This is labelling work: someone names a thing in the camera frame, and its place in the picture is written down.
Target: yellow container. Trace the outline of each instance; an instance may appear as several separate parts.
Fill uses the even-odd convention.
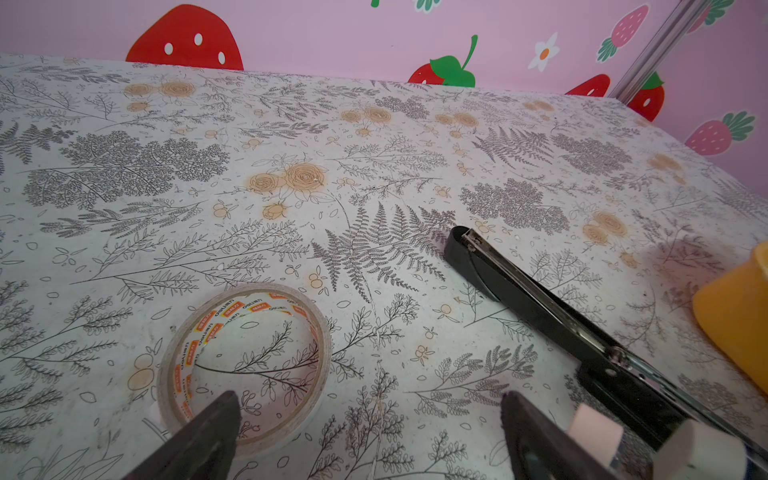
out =
[[[712,341],[768,393],[768,242],[693,298],[694,315]]]

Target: green leaf decal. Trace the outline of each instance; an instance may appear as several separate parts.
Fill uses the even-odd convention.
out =
[[[444,79],[462,71],[462,64],[460,64],[458,59],[453,55],[440,57],[437,60],[430,60],[429,64],[432,66],[432,71],[435,72],[435,75]]]
[[[727,8],[733,5],[733,0],[712,0],[710,6],[710,12],[707,14],[707,19],[704,20],[706,26],[712,25],[718,18],[725,15]]]
[[[603,45],[600,47],[600,50],[598,51],[598,61],[603,62],[608,60],[610,57],[613,57],[616,55],[616,52],[618,51],[618,48],[616,48],[616,45],[611,41],[610,38],[606,38],[603,40]]]
[[[659,77],[659,74],[657,72],[654,72],[643,84],[643,87],[641,90],[653,90],[654,88],[659,88],[661,85],[663,85],[664,82],[661,81],[661,77]]]
[[[459,70],[447,77],[442,84],[451,85],[453,87],[474,87],[475,76],[469,71]]]
[[[746,110],[740,111],[736,115],[726,114],[726,116],[723,117],[723,123],[728,127],[728,130],[730,130],[730,136],[734,141],[746,140],[747,134],[755,129],[753,125],[750,125],[754,121],[755,116],[750,115],[747,117]]]

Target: white floral tablecloth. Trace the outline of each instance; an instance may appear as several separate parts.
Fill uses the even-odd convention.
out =
[[[177,326],[275,281],[329,318],[332,378],[305,431],[231,478],[511,478],[503,391],[561,428],[594,400],[445,264],[456,224],[768,444],[765,397],[690,311],[768,205],[617,101],[3,55],[0,122],[8,476],[130,471],[168,437],[152,404]]]

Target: strawberry decal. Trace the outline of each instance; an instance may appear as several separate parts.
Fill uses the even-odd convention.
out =
[[[637,33],[637,29],[640,28],[649,11],[650,7],[648,4],[644,4],[619,20],[610,38],[606,38],[603,41],[603,45],[598,51],[598,62],[606,61],[616,55],[616,51],[625,46],[634,37],[634,34]]]
[[[179,5],[149,27],[126,61],[243,70],[235,38],[224,20],[205,8]]]
[[[733,5],[733,0],[711,0],[699,18],[690,26],[687,33],[694,33],[701,25],[711,26],[718,18],[725,15],[731,5]]]
[[[611,77],[601,73],[590,78],[578,87],[570,90],[566,95],[584,95],[585,97],[604,97],[611,86]]]
[[[654,121],[664,105],[663,83],[659,74],[654,72],[627,106],[646,120]]]
[[[437,60],[430,60],[427,65],[423,65],[418,70],[413,72],[409,83],[416,84],[430,84],[430,85],[452,85],[454,87],[474,87],[475,76],[466,71],[465,68],[469,63],[469,59],[472,58],[472,53],[475,52],[475,47],[478,44],[478,36],[472,36],[472,46],[469,48],[469,55],[464,60],[464,64],[461,65],[456,57],[451,55],[438,58]]]
[[[685,141],[687,147],[699,155],[717,155],[728,150],[732,141],[745,141],[754,127],[755,117],[747,117],[746,111],[728,114],[723,120],[710,120],[701,125]]]

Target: orange flower print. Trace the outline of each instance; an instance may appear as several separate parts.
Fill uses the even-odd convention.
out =
[[[284,184],[285,180],[278,177],[277,175],[272,174],[253,175],[248,180],[248,186],[253,192],[256,192],[257,194],[271,192],[272,190],[280,188]]]
[[[131,97],[143,97],[154,92],[154,87],[149,84],[130,84],[126,85],[123,92]]]
[[[584,225],[584,229],[582,229],[582,231],[584,232],[584,236],[587,237],[587,240],[591,241],[592,243],[605,245],[608,242],[608,235],[606,235],[603,229],[600,227],[587,224]]]
[[[341,119],[350,124],[356,124],[360,121],[360,114],[356,111],[343,111],[341,112]]]
[[[392,114],[381,107],[368,107],[365,114],[375,124],[388,124],[392,120]]]
[[[676,160],[665,154],[655,154],[654,157],[648,161],[648,164],[651,168],[656,170],[683,170]]]
[[[435,352],[431,351],[427,347],[423,345],[419,345],[416,347],[416,351],[414,353],[415,358],[411,359],[411,362],[419,362],[424,366],[424,362],[426,360],[429,360],[430,355],[434,355]]]
[[[149,110],[149,103],[146,101],[135,101],[132,104],[128,104],[125,108],[128,111],[146,111]]]
[[[277,220],[278,218],[285,217],[287,210],[288,207],[283,205],[282,202],[277,202],[276,204],[270,204],[264,207],[264,210],[261,211],[261,215],[267,220]]]
[[[619,220],[615,215],[605,211],[599,211],[592,214],[594,221],[603,227],[608,233],[612,233],[617,237],[623,237],[627,234],[627,226],[624,222]]]
[[[436,192],[436,193],[437,193],[437,194],[438,194],[440,197],[443,197],[443,198],[450,198],[450,197],[451,197],[451,195],[448,193],[449,191],[451,191],[451,189],[450,189],[450,188],[445,188],[445,187],[435,187],[435,192]]]
[[[262,141],[261,141],[261,140],[259,140],[258,138],[251,138],[251,139],[249,139],[249,140],[247,140],[247,141],[244,141],[244,142],[243,142],[243,144],[242,144],[242,145],[240,145],[240,146],[241,146],[241,147],[242,147],[244,150],[249,150],[249,149],[251,149],[251,150],[255,150],[255,149],[256,149],[256,147],[258,147],[258,146],[259,146],[259,145],[261,145],[262,143],[264,143],[264,142],[262,142]]]
[[[312,164],[294,164],[286,170],[286,184],[294,190],[309,192],[324,185],[323,170]]]
[[[477,128],[477,126],[480,125],[478,119],[468,113],[456,114],[453,117],[457,122],[464,125],[465,127]]]
[[[435,121],[442,125],[453,125],[453,117],[446,114],[435,115]]]
[[[537,107],[539,107],[542,110],[554,111],[554,107],[551,106],[550,104],[548,104],[547,102],[543,101],[543,100],[534,101],[533,104],[536,105]]]
[[[190,97],[195,87],[188,81],[169,81],[160,86],[160,93],[168,97]]]
[[[624,265],[630,268],[637,268],[637,265],[639,265],[637,260],[635,260],[634,257],[627,252],[621,252],[621,255],[619,255],[619,258],[621,259],[622,262],[624,262]]]
[[[443,303],[440,306],[439,309],[434,309],[433,308],[432,311],[435,312],[435,313],[439,313],[440,314],[440,316],[437,317],[438,320],[447,318],[447,319],[451,320],[453,323],[461,323],[457,319],[455,319],[452,316],[450,316],[450,313],[451,313],[452,310],[451,310],[451,306],[448,305],[447,303]]]
[[[470,177],[474,177],[474,175],[472,175],[472,172],[471,172],[471,170],[474,170],[474,168],[467,168],[464,165],[464,162],[458,162],[456,164],[456,167],[458,167],[458,171],[462,172],[463,177],[466,177],[467,175],[469,175]]]

